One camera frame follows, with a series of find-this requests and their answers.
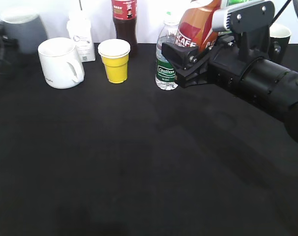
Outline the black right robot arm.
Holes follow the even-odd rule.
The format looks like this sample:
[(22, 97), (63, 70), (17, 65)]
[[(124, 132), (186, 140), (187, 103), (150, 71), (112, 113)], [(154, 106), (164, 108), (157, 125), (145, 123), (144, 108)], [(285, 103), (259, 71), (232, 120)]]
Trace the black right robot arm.
[(298, 72), (266, 59), (261, 52), (242, 61), (231, 34), (219, 37), (202, 53), (198, 47), (164, 42), (162, 55), (174, 68), (180, 87), (217, 85), (283, 122), (298, 143)]

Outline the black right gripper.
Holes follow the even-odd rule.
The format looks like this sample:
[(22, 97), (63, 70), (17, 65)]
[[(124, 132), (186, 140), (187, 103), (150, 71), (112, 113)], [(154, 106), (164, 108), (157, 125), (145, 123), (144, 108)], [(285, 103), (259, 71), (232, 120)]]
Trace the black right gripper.
[(240, 93), (247, 61), (239, 60), (238, 53), (235, 36), (231, 34), (219, 37), (213, 47), (203, 52), (198, 47), (162, 43), (162, 55), (175, 69), (175, 82), (182, 88), (214, 84), (231, 93)]

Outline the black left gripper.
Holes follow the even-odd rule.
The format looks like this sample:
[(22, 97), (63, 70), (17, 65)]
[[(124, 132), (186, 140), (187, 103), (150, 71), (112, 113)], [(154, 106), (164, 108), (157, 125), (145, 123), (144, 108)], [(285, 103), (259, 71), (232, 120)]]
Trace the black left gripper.
[(12, 74), (13, 72), (13, 63), (6, 59), (6, 47), (17, 50), (18, 41), (7, 36), (4, 23), (0, 22), (0, 74)]

